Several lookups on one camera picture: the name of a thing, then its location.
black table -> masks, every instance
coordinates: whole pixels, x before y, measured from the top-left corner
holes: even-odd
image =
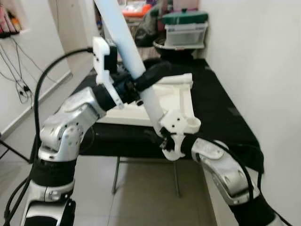
[[[148,68],[159,62],[144,62]],[[224,142],[249,167],[263,170],[258,141],[243,117],[219,83],[215,73],[204,59],[173,61],[173,74],[192,73],[191,98],[194,114],[202,122],[198,134]],[[76,88],[95,85],[95,74],[88,75]],[[145,133],[151,127],[96,123],[93,144],[81,155],[123,156],[136,158],[164,158],[161,149]],[[93,135],[85,135],[83,146]]]

white pole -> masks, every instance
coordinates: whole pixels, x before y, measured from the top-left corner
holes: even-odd
[[[139,78],[145,72],[145,67],[117,0],[95,0],[95,3],[112,40],[117,45],[125,67],[133,79]],[[140,97],[155,131],[160,134],[161,126],[158,122],[163,117],[163,110],[153,88],[141,92]]]

table leg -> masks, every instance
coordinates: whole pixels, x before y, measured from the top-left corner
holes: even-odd
[[[120,156],[117,157],[117,162],[116,162],[116,169],[115,169],[115,175],[114,175],[114,182],[113,182],[113,187],[112,187],[112,194],[116,193],[116,183],[118,179],[118,172],[119,172],[119,165],[120,165]]]
[[[181,197],[181,193],[180,193],[180,188],[179,188],[177,162],[175,161],[173,164],[174,164],[174,184],[175,184],[175,192],[176,192],[176,195],[180,198],[180,197]]]

red object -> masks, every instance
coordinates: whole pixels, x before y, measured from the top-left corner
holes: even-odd
[[[144,15],[151,9],[151,7],[151,4],[146,4],[143,6],[141,12],[122,11],[122,14],[126,17],[144,17]]]

clear plastic container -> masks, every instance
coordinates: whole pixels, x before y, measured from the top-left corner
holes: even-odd
[[[165,46],[203,45],[207,23],[165,25]]]
[[[174,11],[181,11],[183,8],[187,10],[198,9],[199,0],[174,0]]]

